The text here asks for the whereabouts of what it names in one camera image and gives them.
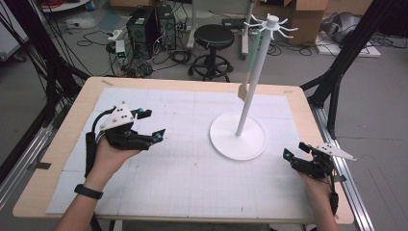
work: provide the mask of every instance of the grid paper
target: grid paper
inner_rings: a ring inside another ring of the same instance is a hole
[[[297,148],[299,139],[286,96],[254,95],[249,116],[264,126],[267,148],[260,157],[241,162],[218,153],[209,137],[218,116],[241,114],[243,102],[235,93],[116,88],[104,89],[99,96],[66,161],[47,213],[66,210],[75,196],[73,189],[84,182],[86,132],[101,112],[122,101],[131,110],[153,111],[152,117],[137,120],[134,130],[150,135],[166,128],[165,139],[125,162],[105,188],[97,214],[313,218],[303,182],[282,158],[284,148],[301,158],[304,155]]]

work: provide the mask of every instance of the power strip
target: power strip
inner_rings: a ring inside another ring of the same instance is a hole
[[[114,41],[117,40],[117,38],[120,36],[120,34],[122,34],[122,30],[114,30],[112,32],[113,36],[112,37],[108,37],[108,40],[110,41]]]

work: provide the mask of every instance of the human hand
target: human hand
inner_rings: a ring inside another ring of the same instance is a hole
[[[331,193],[329,180],[325,178],[314,179],[308,175],[305,175],[301,172],[297,173],[300,178],[303,180],[306,186],[307,193],[309,195],[310,202],[316,200],[328,200]]]
[[[84,185],[90,189],[102,191],[123,163],[139,153],[140,150],[119,150],[111,147],[103,136],[99,140],[95,162]]]

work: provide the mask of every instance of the computer tower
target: computer tower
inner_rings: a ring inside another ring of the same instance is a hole
[[[141,58],[150,59],[153,56],[153,43],[159,38],[154,7],[137,6],[126,23],[126,27],[135,54],[141,52],[137,56],[142,55]]]
[[[169,4],[160,4],[156,6],[156,14],[159,21],[161,42],[167,49],[174,50],[176,48],[176,31],[174,14],[171,13]]]

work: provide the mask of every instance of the wrist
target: wrist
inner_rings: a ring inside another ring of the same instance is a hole
[[[84,186],[87,187],[88,189],[102,192],[106,184],[108,184],[111,177],[112,176],[99,174],[95,171],[91,171],[84,182]]]

